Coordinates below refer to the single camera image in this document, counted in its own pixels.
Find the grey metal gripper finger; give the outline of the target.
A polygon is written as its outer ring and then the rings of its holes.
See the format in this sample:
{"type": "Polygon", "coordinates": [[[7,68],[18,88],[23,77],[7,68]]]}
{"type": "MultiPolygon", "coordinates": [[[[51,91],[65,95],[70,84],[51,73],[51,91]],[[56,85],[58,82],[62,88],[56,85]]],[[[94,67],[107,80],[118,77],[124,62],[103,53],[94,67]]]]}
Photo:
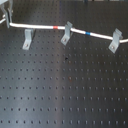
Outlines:
{"type": "Polygon", "coordinates": [[[10,27],[10,23],[12,22],[12,12],[13,12],[13,0],[0,0],[0,9],[2,10],[3,14],[5,15],[5,21],[7,27],[10,27]],[[9,7],[5,9],[5,3],[9,3],[9,7]]]}

